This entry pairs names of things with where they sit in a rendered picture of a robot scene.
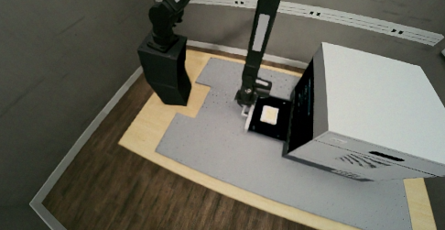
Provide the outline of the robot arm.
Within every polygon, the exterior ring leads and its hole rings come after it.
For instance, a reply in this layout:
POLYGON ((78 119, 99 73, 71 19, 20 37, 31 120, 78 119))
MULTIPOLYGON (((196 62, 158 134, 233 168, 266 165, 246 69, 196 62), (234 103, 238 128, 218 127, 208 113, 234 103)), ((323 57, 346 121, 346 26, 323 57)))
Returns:
MULTIPOLYGON (((184 8, 190 0, 162 0, 161 4, 153 5, 148 11, 148 17, 153 24, 152 38, 147 41, 151 49, 166 54, 178 41, 179 36, 172 28, 175 23, 183 21, 184 8), (166 30, 166 31, 165 31, 166 30), (153 37, 154 36, 154 37, 153 37)), ((280 0, 257 0, 255 18, 249 41, 247 57, 242 74, 240 90, 244 94, 269 97, 272 82, 257 77, 266 45, 274 25, 280 0), (257 79, 256 79, 257 78, 257 79)))

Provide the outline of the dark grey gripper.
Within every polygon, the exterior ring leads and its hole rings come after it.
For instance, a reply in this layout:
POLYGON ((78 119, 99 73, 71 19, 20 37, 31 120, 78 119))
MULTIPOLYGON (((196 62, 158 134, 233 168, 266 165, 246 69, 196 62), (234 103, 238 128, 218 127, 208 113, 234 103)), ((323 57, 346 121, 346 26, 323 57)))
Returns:
POLYGON ((234 100, 237 100, 237 103, 242 107, 242 104, 247 105, 246 108, 251 107, 252 105, 255 105, 255 100, 257 95, 254 94, 254 97, 252 98, 253 93, 251 94, 244 94, 241 91, 241 95, 240 95, 240 90, 238 89, 236 96, 234 97, 234 100))

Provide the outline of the grey boxy benchtop instrument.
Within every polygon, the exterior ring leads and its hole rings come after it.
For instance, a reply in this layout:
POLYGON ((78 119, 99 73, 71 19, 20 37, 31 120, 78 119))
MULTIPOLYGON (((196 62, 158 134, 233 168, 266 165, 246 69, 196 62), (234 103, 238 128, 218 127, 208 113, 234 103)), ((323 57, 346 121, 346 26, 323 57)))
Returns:
POLYGON ((245 107, 244 133, 284 143, 282 158, 357 181, 445 176, 445 108, 417 65, 321 42, 290 100, 245 107))

